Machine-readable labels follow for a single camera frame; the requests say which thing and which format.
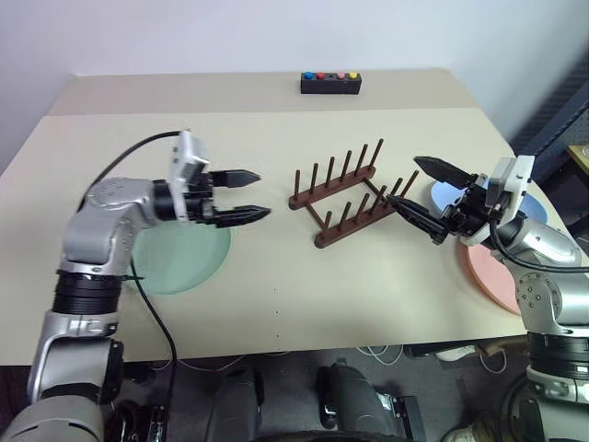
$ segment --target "white wall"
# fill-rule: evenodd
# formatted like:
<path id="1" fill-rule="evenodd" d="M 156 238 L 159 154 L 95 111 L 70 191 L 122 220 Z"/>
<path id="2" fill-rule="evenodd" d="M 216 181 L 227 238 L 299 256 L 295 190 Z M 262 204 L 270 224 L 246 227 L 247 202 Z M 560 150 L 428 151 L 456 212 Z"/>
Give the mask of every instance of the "white wall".
<path id="1" fill-rule="evenodd" d="M 509 137 L 587 0 L 0 0 L 0 172 L 71 75 L 447 67 Z"/>

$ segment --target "translucent green plate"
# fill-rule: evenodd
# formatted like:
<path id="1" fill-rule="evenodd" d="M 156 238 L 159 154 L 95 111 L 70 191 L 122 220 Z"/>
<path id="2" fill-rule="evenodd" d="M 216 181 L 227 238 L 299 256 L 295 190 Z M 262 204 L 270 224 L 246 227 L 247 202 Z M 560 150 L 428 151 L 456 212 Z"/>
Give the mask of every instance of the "translucent green plate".
<path id="1" fill-rule="evenodd" d="M 139 234 L 133 259 L 147 295 L 176 295 L 210 278 L 230 244 L 228 228 L 170 221 Z"/>

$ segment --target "pink plate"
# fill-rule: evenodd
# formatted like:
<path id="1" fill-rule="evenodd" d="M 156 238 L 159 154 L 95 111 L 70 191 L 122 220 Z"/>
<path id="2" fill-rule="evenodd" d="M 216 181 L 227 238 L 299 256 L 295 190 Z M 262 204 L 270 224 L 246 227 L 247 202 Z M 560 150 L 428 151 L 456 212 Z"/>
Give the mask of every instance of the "pink plate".
<path id="1" fill-rule="evenodd" d="M 493 301 L 520 315 L 515 301 L 515 282 L 507 268 L 491 256 L 483 246 L 467 247 L 468 268 L 480 287 Z"/>

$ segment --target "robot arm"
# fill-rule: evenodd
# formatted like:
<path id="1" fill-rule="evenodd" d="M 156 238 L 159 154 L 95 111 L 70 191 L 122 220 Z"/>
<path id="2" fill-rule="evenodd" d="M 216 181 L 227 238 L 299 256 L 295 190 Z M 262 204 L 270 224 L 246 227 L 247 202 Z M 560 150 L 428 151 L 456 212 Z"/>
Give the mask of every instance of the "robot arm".
<path id="1" fill-rule="evenodd" d="M 241 187 L 260 177 L 245 170 L 205 173 L 199 140 L 180 132 L 169 182 L 114 178 L 91 187 L 64 237 L 58 283 L 29 376 L 31 405 L 4 441 L 102 441 L 98 407 L 118 394 L 123 345 L 117 331 L 121 285 L 144 228 L 168 220 L 239 226 L 267 215 L 255 205 L 218 211 L 213 188 Z"/>
<path id="2" fill-rule="evenodd" d="M 438 158 L 415 161 L 434 179 L 464 189 L 440 218 L 413 201 L 391 196 L 403 218 L 436 244 L 448 234 L 467 245 L 483 244 L 515 280 L 516 299 L 528 331 L 528 380 L 537 399 L 521 407 L 533 440 L 589 435 L 589 272 L 578 245 L 562 232 L 518 212 L 533 157 L 503 158 L 485 190 L 484 175 L 467 174 Z"/>

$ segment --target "beige table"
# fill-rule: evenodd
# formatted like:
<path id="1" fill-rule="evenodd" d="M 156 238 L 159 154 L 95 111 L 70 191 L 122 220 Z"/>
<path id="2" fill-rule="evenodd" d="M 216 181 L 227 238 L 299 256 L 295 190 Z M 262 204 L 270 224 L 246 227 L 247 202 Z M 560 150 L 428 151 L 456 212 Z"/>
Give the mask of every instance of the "beige table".
<path id="1" fill-rule="evenodd" d="M 223 266 L 204 284 L 152 297 L 180 357 L 234 355 L 383 343 L 426 343 L 513 335 L 520 319 L 486 298 L 460 263 L 455 238 L 434 246 L 392 215 L 336 245 L 316 249 L 306 211 L 286 204 L 295 169 L 308 182 L 329 156 L 336 171 L 348 149 L 385 144 L 374 183 L 392 185 L 415 169 L 415 155 L 443 157 L 467 171 L 491 172 L 512 151 L 447 72 L 364 73 L 359 97 L 301 97 L 297 74 L 90 77 L 75 80 L 0 178 L 0 364 L 28 364 L 42 315 L 52 303 L 64 228 L 80 194 L 127 146 L 191 128 L 214 169 L 244 168 L 262 181 L 221 190 L 222 206 L 272 208 L 233 229 Z M 132 157 L 115 175 L 167 176 L 170 141 Z M 409 197 L 427 204 L 421 175 Z M 563 227 L 548 199 L 530 186 Z M 317 204 L 321 215 L 364 189 Z M 167 357 L 166 343 L 133 290 L 121 296 L 127 360 Z"/>

